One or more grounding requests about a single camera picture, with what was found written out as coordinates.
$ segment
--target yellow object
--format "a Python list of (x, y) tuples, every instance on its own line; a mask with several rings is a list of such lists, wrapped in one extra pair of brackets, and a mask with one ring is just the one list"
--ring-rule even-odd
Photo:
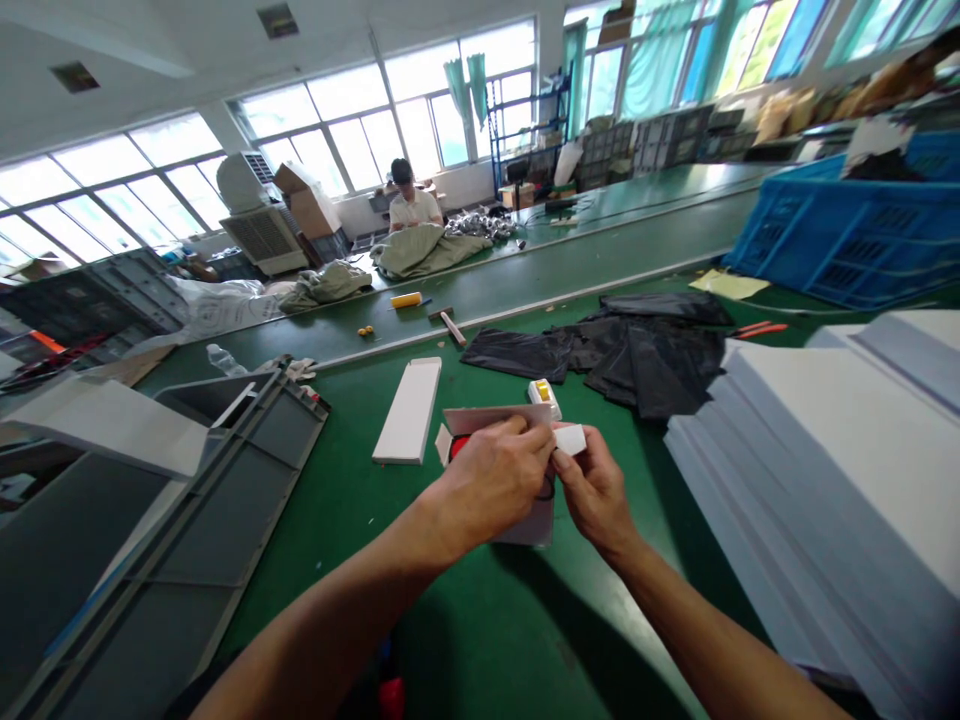
[(765, 287), (770, 287), (770, 283), (757, 278), (745, 278), (711, 270), (690, 283), (690, 287), (721, 297), (728, 297), (731, 300), (745, 300), (756, 295)]
[(397, 297), (390, 298), (390, 304), (394, 308), (399, 310), (402, 307), (410, 307), (411, 305), (419, 305), (423, 301), (423, 297), (420, 293), (410, 293), (409, 295), (397, 295)]

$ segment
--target forearm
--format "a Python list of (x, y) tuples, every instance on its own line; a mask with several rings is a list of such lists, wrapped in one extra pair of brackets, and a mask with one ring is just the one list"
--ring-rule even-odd
[(456, 561), (429, 506), (410, 506), (377, 539), (278, 615), (193, 718), (332, 717), (401, 615)]
[(779, 655), (708, 603), (637, 535), (604, 553), (714, 720), (847, 718)]

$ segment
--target yellow paper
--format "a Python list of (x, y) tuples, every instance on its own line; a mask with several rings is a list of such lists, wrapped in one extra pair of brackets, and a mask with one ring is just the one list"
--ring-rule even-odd
[(704, 292), (728, 297), (731, 300), (744, 300), (756, 295), (770, 283), (766, 280), (757, 278), (745, 278), (739, 275), (728, 275), (727, 273), (711, 270), (703, 277), (700, 277), (690, 283), (690, 287)]

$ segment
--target fingernail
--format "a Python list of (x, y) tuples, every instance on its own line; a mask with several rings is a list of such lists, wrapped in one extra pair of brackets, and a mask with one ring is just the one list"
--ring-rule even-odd
[(566, 470), (570, 467), (571, 462), (571, 457), (560, 448), (553, 451), (553, 464), (557, 466), (558, 470)]

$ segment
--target right hand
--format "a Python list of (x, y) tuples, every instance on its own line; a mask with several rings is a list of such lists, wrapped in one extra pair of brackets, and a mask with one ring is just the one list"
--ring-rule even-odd
[[(564, 423), (554, 423), (554, 428)], [(630, 553), (640, 536), (630, 516), (623, 471), (610, 454), (600, 431), (583, 426), (587, 449), (575, 458), (557, 448), (553, 466), (563, 482), (563, 494), (574, 524), (606, 559)]]

